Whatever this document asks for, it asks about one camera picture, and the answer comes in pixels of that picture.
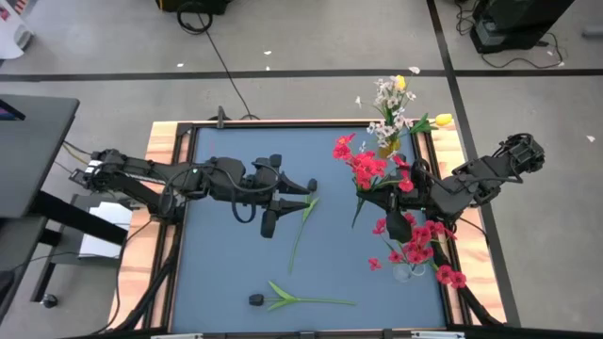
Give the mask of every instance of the yellow tulip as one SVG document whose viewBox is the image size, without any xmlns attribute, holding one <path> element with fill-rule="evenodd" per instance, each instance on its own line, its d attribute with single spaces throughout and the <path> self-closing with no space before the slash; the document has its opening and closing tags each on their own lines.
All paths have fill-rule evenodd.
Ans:
<svg viewBox="0 0 603 339">
<path fill-rule="evenodd" d="M 446 126 L 451 121 L 452 121 L 452 114 L 450 114 L 450 113 L 439 114 L 437 117 L 435 117 L 435 124 L 438 126 Z"/>
<path fill-rule="evenodd" d="M 406 80 L 404 80 L 404 77 L 402 75 L 396 75 L 396 80 L 398 80 L 398 83 L 396 84 L 396 87 L 399 90 L 406 89 Z"/>
</svg>

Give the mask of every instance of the vase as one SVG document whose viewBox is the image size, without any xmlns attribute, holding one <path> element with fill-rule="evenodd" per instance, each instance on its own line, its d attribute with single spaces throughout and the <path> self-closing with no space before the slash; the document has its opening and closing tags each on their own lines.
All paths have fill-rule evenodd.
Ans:
<svg viewBox="0 0 603 339">
<path fill-rule="evenodd" d="M 399 141 L 399 138 L 396 137 L 395 140 L 390 140 L 389 145 L 387 147 L 380 147 L 377 153 L 381 159 L 387 159 L 388 155 L 393 152 L 399 151 L 400 146 L 401 142 Z"/>
<path fill-rule="evenodd" d="M 425 265 L 394 265 L 394 279 L 401 283 L 408 282 L 413 276 L 420 277 L 423 274 L 425 274 Z"/>
</svg>

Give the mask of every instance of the wooden table frame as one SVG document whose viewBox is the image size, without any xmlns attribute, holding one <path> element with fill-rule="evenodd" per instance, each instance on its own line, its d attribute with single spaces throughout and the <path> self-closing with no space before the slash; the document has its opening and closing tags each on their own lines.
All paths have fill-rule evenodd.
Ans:
<svg viewBox="0 0 603 339">
<path fill-rule="evenodd" d="M 364 127 L 371 120 L 272 120 L 272 121 L 221 121 L 222 128 L 285 128 L 285 127 Z M 175 164 L 191 161 L 195 152 L 196 136 L 199 128 L 219 127 L 217 121 L 165 121 L 155 122 L 149 139 L 146 159 L 155 162 Z M 434 175 L 449 176 L 450 172 L 462 165 L 463 149 L 454 123 L 433 131 L 430 135 L 413 137 L 414 152 L 427 160 Z M 162 186 L 146 184 L 155 191 Z M 463 218 L 481 227 L 479 209 L 466 209 Z M 137 211 L 132 219 L 129 233 L 135 232 L 149 219 L 146 209 Z M 498 289 L 497 279 L 488 246 L 483 234 L 472 227 L 457 223 L 456 242 L 450 241 L 444 247 L 454 266 L 462 268 L 469 285 L 482 305 L 496 319 L 504 322 L 505 310 Z M 114 324 L 120 324 L 136 306 L 149 281 L 166 259 L 174 239 L 174 227 L 153 222 L 133 238 L 125 249 L 120 268 L 121 307 Z M 168 328 L 171 322 L 175 274 L 163 282 L 155 296 L 155 302 L 138 325 L 138 328 Z M 476 324 L 477 318 L 468 310 L 456 290 L 442 287 L 441 294 L 447 324 Z M 111 316 L 115 312 L 114 299 Z"/>
</svg>

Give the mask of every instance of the blue table surface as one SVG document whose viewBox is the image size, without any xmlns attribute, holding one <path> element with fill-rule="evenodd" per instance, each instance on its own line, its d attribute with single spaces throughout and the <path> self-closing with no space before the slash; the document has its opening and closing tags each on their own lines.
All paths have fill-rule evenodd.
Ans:
<svg viewBox="0 0 603 339">
<path fill-rule="evenodd" d="M 190 202 L 175 289 L 173 333 L 327 331 L 442 328 L 445 319 L 437 281 L 428 268 L 409 282 L 394 279 L 389 249 L 371 231 L 383 210 L 366 203 L 354 229 L 350 227 L 356 197 L 350 168 L 333 159 L 337 137 L 356 132 L 353 151 L 363 139 L 362 128 L 202 129 L 196 162 L 210 156 L 243 161 L 248 173 L 256 157 L 283 155 L 281 170 L 294 182 L 318 180 L 320 201 L 301 235 L 291 275 L 288 260 L 302 212 L 282 217 L 272 239 L 260 235 L 261 213 L 249 224 L 238 223 L 228 202 L 210 198 Z M 410 139 L 401 151 L 413 161 Z M 302 201 L 303 196 L 283 195 Z M 249 207 L 238 206 L 242 218 Z M 419 223 L 424 217 L 416 213 Z M 368 258 L 383 269 L 371 272 Z M 268 311 L 253 307 L 248 296 L 277 297 L 268 281 L 296 297 L 345 299 L 356 306 L 296 303 Z"/>
</svg>

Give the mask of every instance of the gray floor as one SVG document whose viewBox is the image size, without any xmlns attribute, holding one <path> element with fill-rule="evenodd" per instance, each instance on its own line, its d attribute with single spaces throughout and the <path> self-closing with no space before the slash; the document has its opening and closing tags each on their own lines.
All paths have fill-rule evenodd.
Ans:
<svg viewBox="0 0 603 339">
<path fill-rule="evenodd" d="M 436 0 L 457 70 L 487 69 L 469 37 L 458 37 L 456 7 Z M 565 69 L 603 68 L 603 40 L 583 40 L 581 27 L 600 21 L 596 0 L 578 0 L 552 31 L 569 58 Z M 142 0 L 39 0 L 26 18 L 38 36 L 25 56 L 0 73 L 159 73 L 221 71 L 206 36 L 180 30 L 171 14 Z M 429 11 L 418 0 L 236 0 L 211 28 L 234 71 L 316 69 L 442 70 Z M 264 55 L 270 50 L 271 55 Z M 528 56 L 554 61 L 546 48 L 506 52 L 495 61 Z M 524 68 L 524 65 L 512 66 Z M 370 101 L 376 77 L 237 79 L 253 114 L 262 118 L 375 117 L 359 109 Z M 494 212 L 522 323 L 526 327 L 603 331 L 597 245 L 597 169 L 603 153 L 603 77 L 460 78 L 479 153 L 507 135 L 531 132 L 546 148 L 545 168 L 522 186 L 506 185 Z M 413 80 L 418 98 L 410 117 L 451 112 L 444 77 Z M 75 97 L 81 107 L 68 140 L 87 150 L 118 148 L 143 156 L 153 121 L 200 120 L 223 105 L 231 117 L 243 107 L 227 80 L 152 80 L 1 83 L 0 92 Z M 586 136 L 597 137 L 593 143 Z M 57 160 L 78 163 L 61 153 Z M 44 189 L 68 200 L 83 193 L 54 167 Z M 37 255 L 48 249 L 40 246 Z M 115 270 L 62 267 L 49 291 L 61 305 L 46 310 L 28 302 L 40 266 L 32 265 L 0 327 L 0 337 L 54 338 L 84 334 L 107 318 Z"/>
</svg>

